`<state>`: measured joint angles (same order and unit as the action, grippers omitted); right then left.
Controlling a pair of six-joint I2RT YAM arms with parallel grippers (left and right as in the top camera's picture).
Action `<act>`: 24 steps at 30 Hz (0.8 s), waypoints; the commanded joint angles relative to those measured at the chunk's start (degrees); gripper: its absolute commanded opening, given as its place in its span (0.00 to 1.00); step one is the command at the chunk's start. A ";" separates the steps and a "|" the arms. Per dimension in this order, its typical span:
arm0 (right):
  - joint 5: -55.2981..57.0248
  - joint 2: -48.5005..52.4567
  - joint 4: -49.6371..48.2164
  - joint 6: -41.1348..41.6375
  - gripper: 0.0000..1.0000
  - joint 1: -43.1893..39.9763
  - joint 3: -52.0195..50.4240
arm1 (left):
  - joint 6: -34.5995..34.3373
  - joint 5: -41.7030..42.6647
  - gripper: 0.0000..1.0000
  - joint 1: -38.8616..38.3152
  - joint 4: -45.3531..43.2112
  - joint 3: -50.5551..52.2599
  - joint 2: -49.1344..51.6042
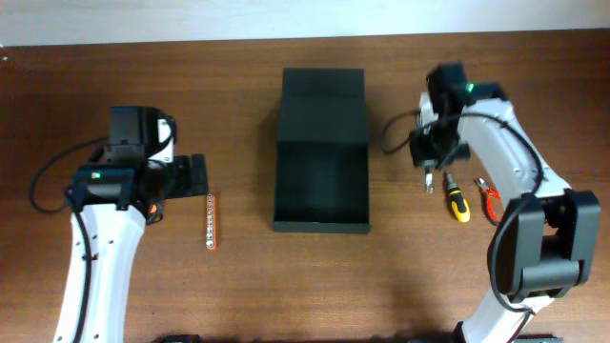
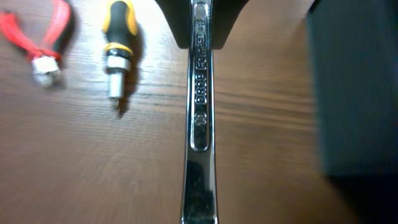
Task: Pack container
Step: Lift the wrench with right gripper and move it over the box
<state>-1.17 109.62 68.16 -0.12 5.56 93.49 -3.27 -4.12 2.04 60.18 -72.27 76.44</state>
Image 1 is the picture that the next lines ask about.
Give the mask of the silver ratchet wrench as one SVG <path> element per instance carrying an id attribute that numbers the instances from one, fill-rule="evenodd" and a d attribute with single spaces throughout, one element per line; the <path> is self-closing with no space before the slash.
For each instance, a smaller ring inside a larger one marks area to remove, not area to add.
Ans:
<path id="1" fill-rule="evenodd" d="M 431 194 L 434 192 L 434 176 L 432 166 L 424 167 L 424 185 L 427 193 Z"/>

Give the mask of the orange socket rail set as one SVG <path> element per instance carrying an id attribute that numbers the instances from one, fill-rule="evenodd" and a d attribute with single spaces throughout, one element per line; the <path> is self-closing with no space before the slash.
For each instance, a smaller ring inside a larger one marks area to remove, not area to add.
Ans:
<path id="1" fill-rule="evenodd" d="M 206 203 L 206 248 L 210 251 L 216 249 L 217 233 L 216 233 L 216 210 L 215 210 L 215 196 L 212 193 L 207 195 Z"/>

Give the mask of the orange black long-nose pliers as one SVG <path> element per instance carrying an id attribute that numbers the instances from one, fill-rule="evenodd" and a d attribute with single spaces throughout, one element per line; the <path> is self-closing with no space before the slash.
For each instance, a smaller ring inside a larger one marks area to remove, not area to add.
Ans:
<path id="1" fill-rule="evenodd" d="M 161 203 L 151 204 L 146 217 L 146 225 L 150 226 L 163 219 L 163 206 Z"/>

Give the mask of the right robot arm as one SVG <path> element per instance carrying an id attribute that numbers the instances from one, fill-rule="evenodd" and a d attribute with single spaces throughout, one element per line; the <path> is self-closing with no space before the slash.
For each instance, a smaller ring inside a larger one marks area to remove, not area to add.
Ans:
<path id="1" fill-rule="evenodd" d="M 426 77 L 413 163 L 441 171 L 477 155 L 504 208 L 487 250 L 490 287 L 457 323 L 453 342 L 513 342 L 544 307 L 590 276 L 600 202 L 575 191 L 544 161 L 496 82 L 468 82 L 462 65 L 438 65 Z"/>

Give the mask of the yellow black stubby screwdriver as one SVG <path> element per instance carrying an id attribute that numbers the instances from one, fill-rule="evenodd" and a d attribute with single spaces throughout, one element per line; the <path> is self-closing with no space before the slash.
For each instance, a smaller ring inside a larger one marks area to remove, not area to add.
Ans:
<path id="1" fill-rule="evenodd" d="M 453 175 L 449 172 L 444 173 L 447 189 L 447 200 L 449 208 L 454 217 L 461 223 L 467 223 L 471 219 L 471 211 L 468 202 L 463 197 L 461 188 L 455 182 Z"/>

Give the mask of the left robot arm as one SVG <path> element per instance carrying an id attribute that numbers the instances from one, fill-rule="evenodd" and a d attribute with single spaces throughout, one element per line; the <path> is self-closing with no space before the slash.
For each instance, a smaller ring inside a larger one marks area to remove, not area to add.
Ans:
<path id="1" fill-rule="evenodd" d="M 56 342 L 121 342 L 132 265 L 170 199 L 205 200 L 206 244 L 217 246 L 216 199 L 204 155 L 175 155 L 175 120 L 161 109 L 113 107 L 104 146 L 70 179 L 71 259 Z"/>

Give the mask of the red handled cutting pliers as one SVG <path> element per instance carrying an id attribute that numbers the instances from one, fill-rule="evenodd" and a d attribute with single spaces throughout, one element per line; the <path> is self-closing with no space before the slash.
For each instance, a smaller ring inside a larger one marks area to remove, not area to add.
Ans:
<path id="1" fill-rule="evenodd" d="M 493 199 L 501 200 L 499 193 L 491 188 L 483 178 L 477 177 L 474 179 L 475 184 L 478 186 L 480 197 L 481 197 L 481 208 L 493 226 L 498 226 L 499 218 L 494 211 Z"/>

